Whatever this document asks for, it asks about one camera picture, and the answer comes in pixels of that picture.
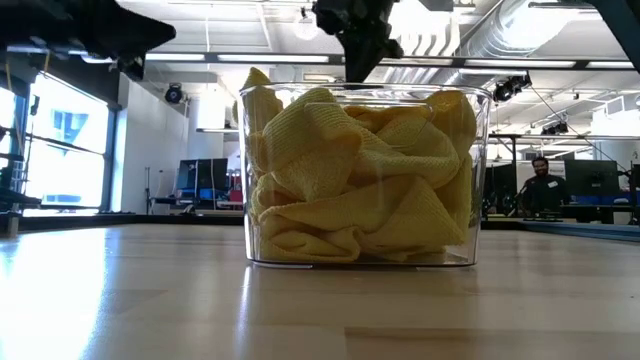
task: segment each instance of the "wall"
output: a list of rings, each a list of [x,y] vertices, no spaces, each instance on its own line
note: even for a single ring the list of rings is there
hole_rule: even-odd
[[[123,110],[117,119],[111,207],[144,214],[145,167],[151,168],[152,196],[173,191],[178,164],[187,158],[189,121],[124,75],[118,102]]]
[[[229,159],[227,169],[240,170],[242,168],[240,161],[240,142],[239,141],[227,141],[224,143],[223,157]]]
[[[640,112],[638,110],[619,112],[606,115],[604,110],[593,113],[591,123],[592,132],[598,135],[610,136],[640,136]],[[620,166],[629,169],[631,163],[638,164],[640,160],[639,141],[606,140],[595,141],[598,150],[593,151],[595,160],[615,160]],[[626,188],[629,181],[626,177],[618,178],[620,186]]]
[[[189,103],[189,143],[187,147],[188,159],[218,159],[223,157],[224,153],[224,134],[223,133],[202,133],[197,132],[198,124],[207,122],[203,119],[205,112],[201,109],[201,100],[199,98],[191,99]],[[224,126],[224,108],[222,108],[222,126]]]

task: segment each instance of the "table surface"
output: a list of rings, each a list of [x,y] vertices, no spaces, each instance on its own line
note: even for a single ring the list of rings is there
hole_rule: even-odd
[[[0,242],[2,359],[638,359],[640,247],[481,233],[475,267],[278,270],[241,227]]]

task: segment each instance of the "man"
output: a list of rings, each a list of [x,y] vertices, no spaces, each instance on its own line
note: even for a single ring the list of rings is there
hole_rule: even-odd
[[[571,197],[563,178],[549,175],[549,160],[534,159],[531,164],[536,176],[527,180],[523,187],[522,206],[529,216],[541,212],[560,212],[560,205],[568,205]]]

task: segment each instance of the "pipe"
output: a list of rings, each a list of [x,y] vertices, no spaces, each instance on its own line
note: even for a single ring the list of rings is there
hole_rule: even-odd
[[[531,0],[505,0],[456,52],[461,57],[527,57],[554,38],[571,20],[573,10],[530,8]],[[422,83],[485,87],[494,75],[461,74],[457,69],[438,71]]]
[[[502,3],[504,2],[504,0],[498,0],[496,1],[495,4],[493,4],[493,7],[491,7],[491,9],[489,9],[489,11],[487,11],[486,14],[484,14],[482,16],[482,18],[475,23],[471,29],[469,29],[469,31],[467,31],[462,38],[460,39],[460,43],[461,44],[466,44],[467,41],[469,41],[469,38],[471,36],[473,36],[473,34],[476,33],[476,31],[478,31],[478,28],[480,28],[480,26],[482,26],[485,22],[487,22],[487,19],[489,19],[491,17],[491,15],[493,15],[494,12],[496,12],[496,10],[498,10],[498,8],[500,8],[500,5],[502,5]]]

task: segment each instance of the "yellow microfiber towel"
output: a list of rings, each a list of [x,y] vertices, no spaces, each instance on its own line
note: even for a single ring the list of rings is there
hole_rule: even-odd
[[[247,86],[261,90],[243,99],[260,259],[404,262],[465,243],[476,124],[464,94],[343,109],[316,88],[275,113],[268,83],[252,69]]]

